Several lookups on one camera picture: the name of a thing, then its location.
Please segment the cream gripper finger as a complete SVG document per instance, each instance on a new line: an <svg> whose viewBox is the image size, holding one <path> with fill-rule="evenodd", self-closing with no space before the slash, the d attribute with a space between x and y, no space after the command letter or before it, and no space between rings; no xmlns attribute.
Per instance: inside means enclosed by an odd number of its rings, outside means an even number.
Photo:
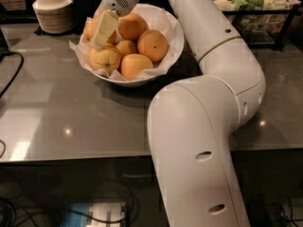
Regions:
<svg viewBox="0 0 303 227"><path fill-rule="evenodd" d="M95 49L101 49L116 31L119 16L115 10L105 10L98 19L96 30L91 40L91 45Z"/></svg>

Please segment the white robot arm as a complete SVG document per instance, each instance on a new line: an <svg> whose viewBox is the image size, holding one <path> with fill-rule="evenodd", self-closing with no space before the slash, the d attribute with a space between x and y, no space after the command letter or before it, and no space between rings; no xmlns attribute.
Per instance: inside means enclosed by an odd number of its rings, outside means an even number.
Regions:
<svg viewBox="0 0 303 227"><path fill-rule="evenodd" d="M102 0L128 14L138 0ZM258 110L264 73L212 0L169 0L202 74L164 87L148 111L148 138L170 227L250 227L230 134Z"/></svg>

